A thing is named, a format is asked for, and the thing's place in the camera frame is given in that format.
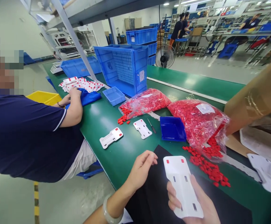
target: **plastic bag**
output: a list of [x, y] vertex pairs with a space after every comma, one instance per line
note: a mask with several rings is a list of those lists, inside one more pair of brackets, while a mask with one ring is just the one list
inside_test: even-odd
[[136, 116], [166, 108], [171, 101], [157, 89], [147, 89], [125, 101], [120, 107], [121, 113], [127, 115], [127, 120]]
[[211, 161], [221, 161], [226, 153], [226, 126], [230, 118], [201, 100], [179, 100], [168, 106], [174, 117], [179, 117], [185, 127], [187, 141]]

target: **black sheet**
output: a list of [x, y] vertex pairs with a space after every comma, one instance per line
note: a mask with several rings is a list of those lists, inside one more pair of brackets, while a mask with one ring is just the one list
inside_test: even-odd
[[[140, 224], [184, 224], [168, 206], [167, 182], [163, 158], [171, 154], [157, 146], [154, 153], [158, 156], [158, 165], [152, 166], [145, 184], [137, 190], [128, 202], [126, 209], [134, 223]], [[252, 212], [233, 200], [219, 188], [202, 176], [195, 174], [197, 182], [213, 201], [221, 224], [250, 224]]]

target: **green workbench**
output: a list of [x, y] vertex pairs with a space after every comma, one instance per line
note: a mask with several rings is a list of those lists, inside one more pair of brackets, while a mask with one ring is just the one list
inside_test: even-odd
[[[57, 76], [53, 75], [50, 72], [51, 66], [52, 63], [48, 63], [44, 65], [44, 68], [57, 92], [61, 97], [64, 97], [67, 93], [65, 93], [58, 85], [63, 81], [63, 79], [66, 79], [67, 76], [65, 74]], [[162, 82], [171, 82], [173, 85], [224, 100], [229, 100], [243, 87], [241, 84], [208, 77], [201, 78], [200, 76], [193, 74], [157, 68], [154, 66], [148, 66], [147, 76], [153, 79], [158, 79]], [[105, 83], [102, 73], [97, 74], [96, 77], [99, 81]], [[195, 82], [186, 82], [186, 79], [195, 79], [197, 82], [196, 84]], [[182, 100], [191, 96], [182, 90], [172, 88], [152, 80], [147, 80], [147, 86], [148, 88], [159, 89], [169, 99], [174, 101]], [[119, 126], [117, 120], [122, 116], [118, 110], [119, 105], [114, 107], [111, 106], [102, 93], [103, 90], [105, 90], [105, 88], [99, 91], [102, 99], [83, 107], [83, 118], [80, 130], [91, 146], [95, 156], [101, 163], [106, 175], [115, 189], [118, 189], [127, 179], [136, 157], [145, 150], [153, 151], [157, 145], [161, 145], [174, 156], [181, 155], [186, 159], [189, 159], [190, 154], [182, 149], [182, 146], [187, 146], [188, 143], [162, 141], [159, 121], [153, 119], [148, 114], [144, 114], [131, 120], [131, 123], [133, 123], [141, 118], [147, 123], [147, 118], [149, 118], [157, 134], [153, 134], [145, 140], [141, 139], [140, 134], [131, 124], [127, 125], [125, 123]], [[200, 96], [194, 97], [196, 99], [204, 100], [220, 110], [224, 109], [224, 105], [221, 103]], [[155, 111], [155, 113], [160, 116], [171, 116], [168, 109], [161, 109], [159, 111]], [[99, 139], [109, 134], [109, 132], [115, 127], [120, 127], [124, 136], [104, 150]], [[243, 164], [246, 162], [245, 157], [232, 152], [231, 150], [227, 151], [227, 154]], [[188, 165], [193, 174], [199, 174], [205, 179], [211, 181], [197, 166], [194, 166], [191, 163]], [[271, 223], [271, 193], [267, 192], [260, 183], [256, 182], [253, 178], [237, 168], [227, 163], [221, 163], [219, 167], [221, 172], [229, 178], [229, 182], [231, 184], [231, 188], [222, 186], [219, 188], [238, 203], [252, 211], [253, 223]]]

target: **yellow plastic bin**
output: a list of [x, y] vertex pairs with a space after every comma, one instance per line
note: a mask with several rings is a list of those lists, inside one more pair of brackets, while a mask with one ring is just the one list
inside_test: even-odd
[[27, 96], [27, 98], [36, 101], [38, 103], [44, 103], [46, 105], [55, 105], [57, 102], [60, 102], [62, 98], [57, 93], [49, 93], [43, 91], [36, 91]]

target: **person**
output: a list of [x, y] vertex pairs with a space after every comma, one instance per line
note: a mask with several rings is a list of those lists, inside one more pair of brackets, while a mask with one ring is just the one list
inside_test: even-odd
[[[254, 15], [252, 18], [247, 19], [238, 29], [255, 29], [258, 24], [260, 23], [260, 19], [258, 19], [261, 16], [261, 13], [258, 13]], [[232, 36], [229, 37], [226, 42], [225, 46], [229, 43], [237, 43], [238, 45], [245, 44], [249, 38], [247, 36]]]
[[96, 157], [79, 130], [81, 91], [71, 89], [53, 106], [10, 95], [14, 76], [2, 61], [0, 57], [0, 173], [51, 183], [85, 171]]
[[190, 32], [190, 29], [188, 29], [188, 18], [189, 12], [186, 12], [184, 15], [184, 20], [182, 21], [182, 29], [180, 31], [178, 38], [182, 38], [183, 35], [185, 35], [185, 32]]
[[[103, 205], [97, 208], [83, 224], [119, 223], [123, 215], [124, 207], [137, 189], [144, 185], [150, 167], [158, 164], [157, 159], [157, 155], [148, 150], [139, 155], [125, 183], [110, 198], [107, 196]], [[186, 224], [220, 224], [212, 200], [205, 194], [193, 175], [191, 175], [190, 180], [198, 201], [201, 204], [204, 218], [185, 217], [183, 221]], [[173, 211], [176, 207], [181, 208], [181, 203], [176, 198], [176, 191], [170, 181], [167, 183], [167, 190], [169, 196], [168, 207]]]
[[179, 21], [177, 21], [174, 26], [174, 30], [171, 35], [171, 39], [170, 39], [170, 43], [169, 43], [170, 46], [173, 46], [175, 39], [177, 39], [179, 37], [180, 32], [182, 30], [182, 21], [184, 20], [184, 18], [185, 18], [185, 14], [183, 12], [179, 15]]

